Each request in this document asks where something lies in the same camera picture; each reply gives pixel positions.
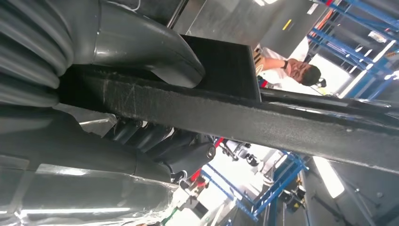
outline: wristwatch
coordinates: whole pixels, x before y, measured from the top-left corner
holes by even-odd
[[[287,60],[285,60],[285,61],[284,61],[284,66],[283,66],[283,67],[281,67],[281,68],[285,70],[285,69],[287,69],[287,66],[288,66],[288,61],[287,61]]]

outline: cable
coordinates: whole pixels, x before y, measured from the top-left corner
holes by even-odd
[[[125,9],[127,9],[127,10],[136,12],[136,11],[140,8],[141,0],[138,0],[138,5],[137,5],[136,8],[130,8],[130,7],[128,7],[128,6],[125,6],[125,5],[123,5],[123,4],[120,4],[120,3],[117,3],[117,2],[114,2],[114,1],[108,1],[108,3],[115,4],[115,5],[117,5],[117,6],[120,6],[120,7],[125,8]]]
[[[138,5],[135,9],[133,9],[133,12],[136,12],[140,8],[141,0],[138,0]]]

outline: dark hair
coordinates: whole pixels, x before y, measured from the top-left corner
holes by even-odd
[[[319,82],[320,76],[320,70],[316,66],[311,65],[311,67],[303,74],[301,84],[304,86],[315,85]]]

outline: red part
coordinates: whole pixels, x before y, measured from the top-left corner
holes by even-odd
[[[261,87],[262,87],[262,88],[265,88],[267,84],[268,84],[268,82],[267,82],[267,81],[264,81],[264,82],[262,83]]]
[[[195,172],[191,178],[190,181],[194,182],[199,176],[201,175],[201,168],[199,170],[197,170],[197,172]]]
[[[219,138],[219,139],[216,141],[215,148],[217,148],[217,147],[220,145],[220,143],[223,142],[223,141],[224,141],[224,138],[223,138],[223,137]]]

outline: man's arm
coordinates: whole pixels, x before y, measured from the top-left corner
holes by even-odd
[[[263,70],[282,68],[286,63],[284,60],[278,60],[266,57],[263,57],[261,61],[263,64]]]
[[[290,60],[288,60],[288,64],[286,69],[284,70],[285,73],[289,76],[291,73],[291,63],[289,62]],[[285,60],[279,60],[279,59],[274,59],[274,58],[268,58],[268,57],[262,57],[262,59],[256,64],[256,66],[258,67],[258,65],[262,65],[262,71],[266,71],[269,69],[279,69],[284,67],[286,64]]]

